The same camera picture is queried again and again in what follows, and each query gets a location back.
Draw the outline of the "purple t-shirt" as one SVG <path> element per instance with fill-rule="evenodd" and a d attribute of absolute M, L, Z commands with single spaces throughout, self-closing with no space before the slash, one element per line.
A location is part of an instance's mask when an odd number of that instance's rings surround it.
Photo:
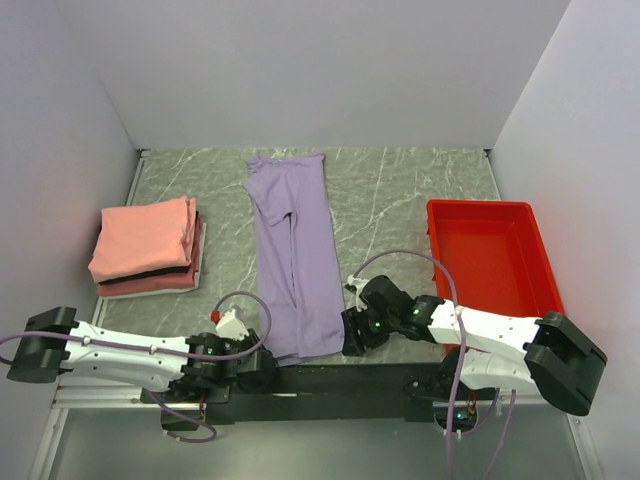
<path fill-rule="evenodd" d="M 247 162 L 265 345 L 282 366 L 341 351 L 344 298 L 322 153 Z"/>

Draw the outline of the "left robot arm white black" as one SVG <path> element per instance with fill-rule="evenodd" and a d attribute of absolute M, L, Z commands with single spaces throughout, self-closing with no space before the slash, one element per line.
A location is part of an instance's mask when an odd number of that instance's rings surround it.
<path fill-rule="evenodd" d="M 256 332 L 233 307 L 213 313 L 214 331 L 189 337 L 127 334 L 75 319 L 76 310 L 57 307 L 30 318 L 11 360 L 7 378 L 48 384 L 63 375 L 126 383 L 179 402 L 233 383 L 263 391 L 277 364 Z"/>

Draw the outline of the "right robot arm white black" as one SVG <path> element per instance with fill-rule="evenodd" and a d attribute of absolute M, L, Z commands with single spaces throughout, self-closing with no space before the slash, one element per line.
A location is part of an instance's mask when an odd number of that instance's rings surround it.
<path fill-rule="evenodd" d="M 589 414 L 604 373 L 606 354 L 568 317 L 510 317 L 456 306 L 450 300 L 400 290 L 388 277 L 349 277 L 355 297 L 343 311 L 343 354 L 362 356 L 398 333 L 412 341 L 452 345 L 439 374 L 444 395 L 460 399 L 470 390 L 538 394 L 575 416 Z"/>

